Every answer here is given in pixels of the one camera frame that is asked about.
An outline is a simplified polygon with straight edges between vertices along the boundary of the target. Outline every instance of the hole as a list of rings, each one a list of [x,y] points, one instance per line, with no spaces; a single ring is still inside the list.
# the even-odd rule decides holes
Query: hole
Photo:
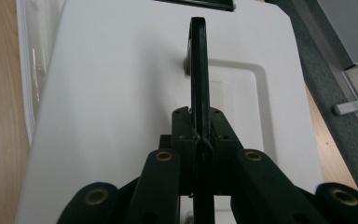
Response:
[[[106,189],[92,189],[86,194],[85,203],[88,205],[103,203],[108,195],[109,193]]]
[[[350,193],[348,193],[345,190],[331,189],[330,194],[339,203],[343,203],[343,204],[346,204],[348,206],[356,206],[358,204],[357,198],[355,196],[351,195]]]
[[[263,159],[259,153],[253,151],[245,152],[245,157],[250,161],[261,161]]]
[[[142,217],[143,223],[146,223],[146,224],[155,223],[157,221],[157,219],[158,219],[158,216],[156,213],[146,213]]]
[[[156,159],[158,161],[169,161],[170,159],[172,159],[172,154],[167,151],[162,151],[156,155]]]
[[[309,224],[310,223],[310,219],[301,213],[294,213],[293,214],[293,218],[295,219],[295,221],[297,223],[301,223],[301,224]]]
[[[227,135],[219,135],[218,138],[220,138],[220,139],[228,139],[228,136]]]

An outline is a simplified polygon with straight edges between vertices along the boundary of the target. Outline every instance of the white surface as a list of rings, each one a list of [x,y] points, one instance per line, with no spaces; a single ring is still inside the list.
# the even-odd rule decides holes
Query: white surface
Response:
[[[358,64],[358,1],[318,0],[352,61]]]
[[[16,0],[24,117],[30,145],[63,1]]]
[[[232,13],[157,1],[67,1],[17,223],[54,223],[82,187],[102,181],[120,188],[141,173],[159,135],[171,132],[173,110],[189,104],[183,61],[195,16],[206,19],[212,105],[245,147],[264,150],[314,192],[322,175],[290,21],[273,5],[236,5]]]

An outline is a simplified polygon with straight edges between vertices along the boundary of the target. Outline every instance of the wooden floor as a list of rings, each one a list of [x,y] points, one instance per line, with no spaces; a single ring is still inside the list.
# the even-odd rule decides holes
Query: wooden floor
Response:
[[[15,0],[0,0],[0,223],[13,223],[28,157]],[[355,187],[309,95],[324,181]]]

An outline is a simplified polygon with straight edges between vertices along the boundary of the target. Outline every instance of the white plastic panel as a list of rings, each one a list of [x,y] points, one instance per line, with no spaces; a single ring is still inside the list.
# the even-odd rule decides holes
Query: white plastic panel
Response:
[[[189,105],[183,62],[195,16],[206,19],[212,105],[245,147],[264,150],[296,185],[314,191],[322,175],[290,21],[273,5],[236,5],[232,13],[67,1],[17,223],[54,223],[82,187],[120,188],[141,173],[159,135],[171,132],[173,110]]]

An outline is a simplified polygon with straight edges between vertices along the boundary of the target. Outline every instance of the black object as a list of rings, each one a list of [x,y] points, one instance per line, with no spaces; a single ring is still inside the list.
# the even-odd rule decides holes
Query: black object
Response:
[[[237,223],[358,223],[358,192],[322,184],[297,188],[263,152],[244,149],[222,111],[209,107],[205,19],[192,18],[188,46],[192,109],[172,112],[172,135],[122,189],[94,183],[79,191],[64,223],[179,223],[180,195],[194,198],[194,223],[214,223],[214,195],[230,195]]]
[[[177,3],[193,7],[208,7],[225,11],[234,11],[235,6],[232,0],[157,0],[160,2]]]

